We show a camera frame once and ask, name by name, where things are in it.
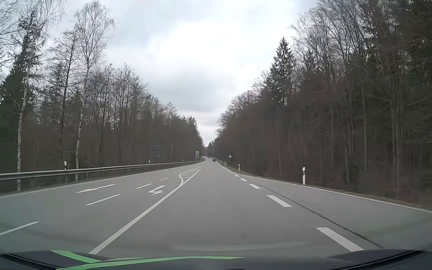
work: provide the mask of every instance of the car hood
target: car hood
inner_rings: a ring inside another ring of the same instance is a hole
[[[0,254],[0,270],[432,269],[432,252],[362,250],[324,258],[175,256],[109,258],[65,250]]]

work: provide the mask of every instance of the asphalt road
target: asphalt road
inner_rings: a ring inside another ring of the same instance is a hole
[[[204,162],[0,197],[0,251],[325,257],[432,250],[432,212]]]

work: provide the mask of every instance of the guardrail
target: guardrail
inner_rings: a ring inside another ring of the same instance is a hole
[[[169,169],[198,162],[200,161],[0,173],[0,194],[63,185],[71,182],[82,182],[91,179],[96,180],[144,173],[158,169]]]

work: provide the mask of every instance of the turn arrow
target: turn arrow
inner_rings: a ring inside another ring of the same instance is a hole
[[[160,188],[162,188],[162,187],[166,187],[166,186],[165,186],[165,185],[160,185],[159,187],[156,187],[156,188],[154,188],[153,190],[150,190],[150,191],[148,191],[148,192],[149,192],[149,193],[152,193],[151,196],[153,196],[154,194],[163,193],[162,190],[155,191],[155,190],[160,189]]]
[[[98,190],[98,189],[103,188],[103,187],[111,187],[111,186],[116,186],[116,184],[108,184],[108,185],[104,185],[104,186],[100,186],[100,187],[88,188],[88,189],[85,189],[85,190],[78,191],[76,193],[82,193],[82,192],[87,192],[87,191],[94,191],[94,190]]]

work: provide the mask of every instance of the cloud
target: cloud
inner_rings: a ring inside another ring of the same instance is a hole
[[[83,1],[69,1],[74,14]],[[219,114],[273,61],[288,26],[315,0],[101,0],[115,20],[105,52],[127,63],[164,103],[199,123],[205,144]],[[70,19],[58,31],[70,26]]]

